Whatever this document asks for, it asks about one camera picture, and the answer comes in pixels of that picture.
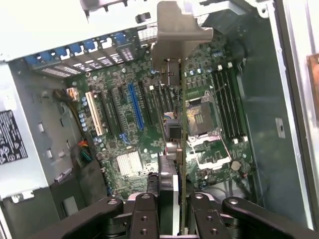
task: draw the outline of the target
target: wire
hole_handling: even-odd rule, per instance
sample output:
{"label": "wire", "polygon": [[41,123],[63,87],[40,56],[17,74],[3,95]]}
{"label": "wire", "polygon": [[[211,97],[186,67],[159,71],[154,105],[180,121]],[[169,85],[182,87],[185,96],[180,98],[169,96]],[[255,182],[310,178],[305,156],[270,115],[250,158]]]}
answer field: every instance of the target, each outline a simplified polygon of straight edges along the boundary
{"label": "wire", "polygon": [[82,151],[82,155],[83,155],[88,161],[92,161],[92,159],[90,158],[90,156],[87,155],[84,151]]}

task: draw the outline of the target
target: pcie slot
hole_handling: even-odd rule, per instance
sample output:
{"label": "pcie slot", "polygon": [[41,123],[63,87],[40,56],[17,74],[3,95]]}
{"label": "pcie slot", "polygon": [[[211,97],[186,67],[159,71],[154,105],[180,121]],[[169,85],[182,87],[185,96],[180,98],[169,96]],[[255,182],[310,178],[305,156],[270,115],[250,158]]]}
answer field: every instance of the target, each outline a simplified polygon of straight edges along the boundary
{"label": "pcie slot", "polygon": [[164,91],[165,91],[165,95],[167,95],[167,98],[168,98],[167,105],[168,105],[169,112],[173,112],[174,111],[174,107],[173,107],[174,104],[173,104],[173,99],[172,99],[171,94],[170,94],[170,88],[168,86],[165,86]]}
{"label": "pcie slot", "polygon": [[111,99],[111,104],[112,104],[112,107],[114,109],[114,113],[115,113],[115,121],[116,121],[116,124],[118,125],[119,129],[120,129],[120,133],[124,133],[124,128],[122,126],[122,123],[120,122],[120,114],[119,114],[119,111],[118,111],[118,108],[115,104],[115,101],[114,101],[114,94],[113,94],[113,91],[111,89],[108,90],[108,94],[109,94],[109,97]]}
{"label": "pcie slot", "polygon": [[230,72],[231,70],[227,70],[226,71],[227,83],[228,83],[228,85],[230,87],[231,95],[232,95],[232,98],[233,98],[233,108],[234,108],[235,117],[236,117],[236,121],[237,121],[237,125],[238,125],[239,135],[242,136],[242,135],[244,135],[244,130],[243,130],[243,126],[242,126],[241,121],[240,121],[239,107],[237,105],[236,96],[235,96],[235,93],[234,93],[234,87],[235,86],[234,86],[234,84],[232,82],[232,77],[231,77],[231,72]]}
{"label": "pcie slot", "polygon": [[160,106],[162,115],[164,115],[164,113],[167,112],[167,110],[164,108],[163,102],[162,102],[162,100],[161,100],[160,90],[159,90],[159,87],[158,87],[158,86],[155,87],[155,91],[156,91],[156,95],[157,95],[158,100],[159,100],[159,106]]}
{"label": "pcie slot", "polygon": [[164,104],[165,104],[165,108],[167,109],[167,112],[171,112],[171,110],[169,109],[169,106],[168,106],[166,91],[165,91],[164,87],[161,87],[161,94],[163,95]]}
{"label": "pcie slot", "polygon": [[104,117],[105,117],[105,120],[106,120],[106,127],[110,133],[111,136],[114,135],[114,130],[113,128],[111,127],[111,117],[108,113],[108,106],[107,106],[107,103],[106,103],[106,98],[104,96],[103,93],[99,93],[99,98],[101,99],[101,103],[102,103],[102,113],[104,114]]}
{"label": "pcie slot", "polygon": [[146,110],[146,117],[148,119],[148,122],[149,122],[150,126],[153,126],[154,122],[152,120],[150,106],[149,106],[149,104],[148,104],[148,102],[146,100],[145,90],[144,90],[142,81],[139,81],[139,88],[140,88],[140,91],[141,91],[143,104],[144,104],[145,110]]}
{"label": "pcie slot", "polygon": [[137,123],[138,123],[138,127],[140,130],[144,129],[144,122],[143,122],[143,117],[141,114],[141,110],[139,107],[139,102],[138,102],[138,98],[135,92],[135,88],[134,85],[132,83],[129,84],[129,92],[131,95],[131,99],[132,99],[132,103],[133,103],[133,108],[134,108],[134,112],[136,115],[136,119],[137,119]]}
{"label": "pcie slot", "polygon": [[223,86],[225,86],[225,82],[224,82],[224,78],[223,78],[223,73],[222,72],[218,72],[217,73],[217,76],[218,76],[218,81],[219,81],[219,85],[218,85],[218,88],[221,89],[220,92],[221,92],[221,96],[223,98],[223,102],[224,102],[224,106],[226,108],[226,117],[227,117],[227,120],[229,122],[229,125],[230,125],[230,130],[231,130],[231,138],[234,138],[236,137],[236,131],[235,131],[235,126],[234,126],[234,120],[233,120],[233,117],[232,117],[232,109],[230,107],[230,104],[229,104],[229,96],[228,96],[228,92],[227,92],[227,89],[229,88],[228,85],[226,85],[226,87],[224,87],[222,89]]}
{"label": "pcie slot", "polygon": [[229,125],[229,121],[227,119],[227,112],[224,106],[224,102],[223,102],[223,98],[222,98],[222,92],[219,90],[219,82],[218,82],[218,73],[214,73],[213,74],[213,83],[214,83],[214,87],[216,90],[216,97],[217,97],[217,101],[218,101],[218,106],[219,106],[219,110],[220,110],[220,116],[221,116],[221,120],[222,120],[222,124],[224,126],[224,131],[225,131],[225,135],[231,139],[232,135],[231,135],[231,129],[230,129],[230,125]]}
{"label": "pcie slot", "polygon": [[87,92],[85,93],[85,97],[87,99],[88,105],[89,105],[89,109],[92,115],[92,119],[93,119],[93,124],[95,127],[95,131],[96,131],[96,135],[97,136],[101,136],[103,134],[103,128],[102,128],[102,124],[101,124],[101,120],[94,102],[94,98],[92,96],[92,92]]}

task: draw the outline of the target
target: screw hole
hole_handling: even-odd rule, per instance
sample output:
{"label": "screw hole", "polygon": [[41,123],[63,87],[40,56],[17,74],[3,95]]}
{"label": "screw hole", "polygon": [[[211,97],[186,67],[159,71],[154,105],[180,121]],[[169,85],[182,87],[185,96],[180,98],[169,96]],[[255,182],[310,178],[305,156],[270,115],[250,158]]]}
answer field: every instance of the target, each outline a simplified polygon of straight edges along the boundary
{"label": "screw hole", "polygon": [[148,233],[148,230],[143,229],[143,230],[140,231],[140,233],[141,233],[142,235],[146,235],[146,234]]}
{"label": "screw hole", "polygon": [[212,228],[212,230],[211,230],[211,233],[213,234],[213,235],[217,235],[217,229],[215,229],[215,228]]}

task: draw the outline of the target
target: ram slot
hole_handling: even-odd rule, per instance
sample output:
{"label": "ram slot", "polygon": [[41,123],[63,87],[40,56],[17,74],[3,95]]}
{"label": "ram slot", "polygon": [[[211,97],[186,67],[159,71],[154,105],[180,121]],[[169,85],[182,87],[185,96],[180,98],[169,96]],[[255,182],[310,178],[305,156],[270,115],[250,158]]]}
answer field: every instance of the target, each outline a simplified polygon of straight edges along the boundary
{"label": "ram slot", "polygon": [[92,96],[92,92],[85,93],[85,97],[86,97],[88,105],[89,105],[93,124],[94,124],[95,131],[96,131],[96,135],[101,136],[103,134],[103,128],[102,128],[102,124],[101,124],[101,119],[99,117],[99,114],[98,114],[98,111],[97,111],[97,108],[96,108],[96,105],[94,102],[94,98]]}
{"label": "ram slot", "polygon": [[236,137],[236,130],[235,130],[235,122],[233,119],[233,110],[230,106],[230,99],[229,99],[229,95],[228,95],[228,89],[229,86],[226,84],[224,77],[223,77],[223,72],[218,72],[218,80],[219,80],[219,88],[221,89],[221,93],[222,93],[222,98],[224,101],[224,106],[226,108],[226,115],[227,115],[227,119],[229,121],[230,124],[230,130],[231,130],[231,139],[233,139],[234,137]]}
{"label": "ram slot", "polygon": [[238,128],[238,121],[236,119],[236,112],[235,112],[235,108],[234,108],[234,102],[233,102],[233,96],[231,94],[231,89],[230,89],[230,85],[229,85],[229,81],[228,81],[228,77],[225,71],[221,72],[221,80],[222,80],[222,84],[225,85],[225,98],[227,100],[227,105],[228,105],[228,110],[229,110],[229,114],[228,117],[231,120],[231,124],[232,124],[232,128],[233,128],[233,136],[234,137],[238,137],[240,132],[239,132],[239,128]]}
{"label": "ram slot", "polygon": [[237,127],[238,127],[238,132],[239,132],[239,136],[244,135],[244,130],[243,130],[243,126],[241,125],[241,121],[240,121],[240,116],[239,116],[239,107],[237,105],[237,101],[236,101],[236,96],[234,93],[234,84],[232,82],[232,77],[231,77],[231,70],[227,70],[226,71],[226,76],[227,76],[227,84],[229,85],[230,88],[230,92],[231,92],[231,96],[232,96],[232,102],[233,102],[233,109],[235,112],[235,118],[237,121]]}
{"label": "ram slot", "polygon": [[99,95],[99,98],[101,99],[101,103],[102,103],[102,113],[104,114],[104,118],[105,118],[105,123],[106,123],[106,127],[110,133],[111,136],[114,135],[114,130],[113,128],[111,127],[111,117],[108,113],[108,106],[107,106],[107,103],[106,103],[106,98],[104,96],[104,94],[101,92],[98,94]]}
{"label": "ram slot", "polygon": [[143,82],[142,81],[139,82],[139,88],[140,88],[140,91],[141,91],[143,104],[145,106],[146,118],[148,119],[149,125],[153,126],[154,122],[152,120],[150,106],[149,106],[149,103],[147,102],[147,99],[146,99],[146,94],[145,94],[145,90],[144,90],[144,86],[143,86]]}
{"label": "ram slot", "polygon": [[218,106],[219,106],[219,110],[220,110],[220,117],[221,117],[221,120],[222,120],[222,124],[223,124],[223,128],[224,128],[224,131],[225,131],[225,135],[231,139],[232,138],[232,135],[231,135],[231,126],[230,126],[230,123],[228,121],[228,117],[227,117],[227,111],[226,111],[226,108],[225,108],[225,105],[224,105],[224,100],[223,100],[223,97],[222,97],[222,91],[219,87],[219,82],[218,82],[218,73],[213,73],[213,84],[214,84],[214,87],[215,87],[215,90],[216,90],[216,93],[215,93],[215,96],[217,98],[217,102],[218,102]]}
{"label": "ram slot", "polygon": [[118,127],[119,127],[120,133],[124,133],[124,128],[123,128],[123,126],[122,126],[122,123],[120,122],[120,114],[119,114],[117,105],[115,104],[115,101],[114,101],[114,93],[113,93],[113,91],[110,89],[110,90],[108,90],[108,94],[109,94],[109,97],[110,97],[110,99],[111,99],[112,107],[113,107],[113,109],[114,109],[116,124],[117,124]]}
{"label": "ram slot", "polygon": [[136,91],[134,88],[134,85],[131,83],[129,84],[129,92],[131,95],[131,99],[132,99],[132,103],[133,103],[133,108],[134,108],[134,112],[136,115],[136,119],[137,119],[137,123],[138,123],[138,127],[140,130],[144,129],[144,122],[143,122],[143,117],[141,114],[141,109],[139,107],[139,101],[136,95]]}

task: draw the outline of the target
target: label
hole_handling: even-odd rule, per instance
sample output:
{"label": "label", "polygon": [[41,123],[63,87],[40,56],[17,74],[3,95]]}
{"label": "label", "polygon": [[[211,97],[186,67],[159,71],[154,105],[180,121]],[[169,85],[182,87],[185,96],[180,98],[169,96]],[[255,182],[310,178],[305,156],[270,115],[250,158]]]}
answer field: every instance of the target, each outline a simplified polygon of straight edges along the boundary
{"label": "label", "polygon": [[16,110],[16,101],[12,89],[0,90],[0,97],[6,110]]}
{"label": "label", "polygon": [[27,157],[13,112],[0,112],[0,165]]}
{"label": "label", "polygon": [[275,118],[276,126],[277,126],[277,132],[279,138],[286,138],[285,129],[284,129],[284,123],[282,118]]}

